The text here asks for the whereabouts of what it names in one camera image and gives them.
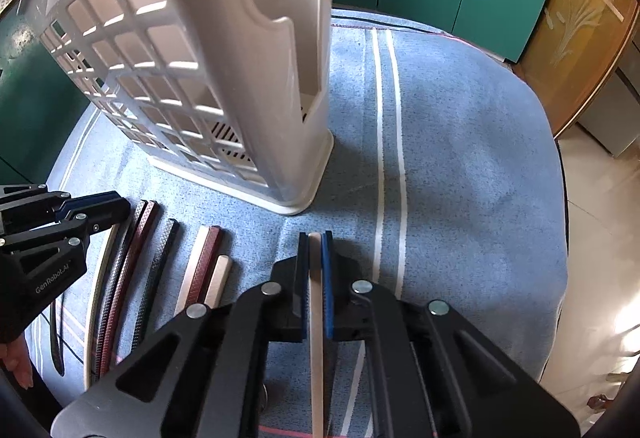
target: pink stripe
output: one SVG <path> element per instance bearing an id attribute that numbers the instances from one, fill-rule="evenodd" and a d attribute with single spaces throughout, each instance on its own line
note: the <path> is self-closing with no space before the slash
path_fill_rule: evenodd
<path id="1" fill-rule="evenodd" d="M 302 433 L 300 431 L 289 431 L 286 429 L 276 429 L 273 427 L 265 427 L 263 425 L 259 426 L 260 430 L 269 433 L 269 434 L 277 434 L 279 436 L 291 436 L 293 438 L 313 438 L 313 435 L 310 433 Z M 345 438 L 343 436 L 327 436 L 326 438 Z"/>

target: tile floor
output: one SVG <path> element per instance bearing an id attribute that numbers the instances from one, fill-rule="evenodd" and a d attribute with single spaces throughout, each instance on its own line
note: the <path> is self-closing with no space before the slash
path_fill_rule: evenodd
<path id="1" fill-rule="evenodd" d="M 590 396 L 615 395 L 607 373 L 640 350 L 640 145 L 613 159 L 578 126 L 560 139 L 569 199 L 569 283 L 542 386 L 577 418 Z"/>

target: human hand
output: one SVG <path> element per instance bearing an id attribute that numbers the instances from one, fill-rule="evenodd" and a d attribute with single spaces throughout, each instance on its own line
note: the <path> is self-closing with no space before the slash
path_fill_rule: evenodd
<path id="1" fill-rule="evenodd" d="M 0 344 L 0 358 L 4 361 L 4 367 L 14 373 L 20 387 L 33 388 L 33 370 L 24 333 L 10 344 Z"/>

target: basket base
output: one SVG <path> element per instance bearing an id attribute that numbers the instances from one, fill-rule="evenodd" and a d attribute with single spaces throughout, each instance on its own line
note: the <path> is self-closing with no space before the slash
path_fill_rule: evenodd
<path id="1" fill-rule="evenodd" d="M 152 166 L 158 169 L 162 169 L 163 171 L 166 171 L 168 173 L 175 174 L 175 176 L 179 176 L 180 178 L 184 178 L 186 180 L 192 181 L 193 183 L 208 187 L 209 189 L 228 194 L 229 196 L 233 196 L 234 198 L 238 198 L 239 200 L 257 205 L 258 207 L 262 207 L 263 209 L 267 209 L 276 214 L 293 216 L 295 214 L 301 213 L 303 210 L 309 207 L 311 205 L 311 202 L 316 197 L 316 192 L 318 191 L 320 181 L 322 180 L 322 175 L 324 174 L 324 168 L 326 168 L 327 162 L 329 161 L 329 156 L 331 155 L 331 151 L 334 148 L 334 135 L 329 130 L 327 130 L 326 132 L 327 137 L 326 142 L 324 143 L 324 146 L 322 148 L 322 156 L 318 161 L 318 168 L 314 173 L 314 178 L 311 181 L 309 189 L 300 198 L 288 203 L 278 203 L 273 199 L 262 196 L 250 189 L 236 189 L 235 187 L 230 187 L 227 184 L 216 180 L 212 176 L 204 173 L 198 173 L 197 171 L 194 171 L 187 167 L 161 160 L 160 158 L 153 157 L 152 155 L 147 155 L 146 158 Z"/>

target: finger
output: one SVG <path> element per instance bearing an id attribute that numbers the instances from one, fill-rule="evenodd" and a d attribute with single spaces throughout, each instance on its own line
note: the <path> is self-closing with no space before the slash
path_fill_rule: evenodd
<path id="1" fill-rule="evenodd" d="M 30 360 L 22 360 L 14 370 L 15 380 L 22 389 L 33 388 L 33 370 Z"/>
<path id="2" fill-rule="evenodd" d="M 33 370 L 29 358 L 29 349 L 24 334 L 7 346 L 7 356 L 4 359 L 7 370 L 13 371 L 15 380 L 24 389 L 33 386 Z"/>

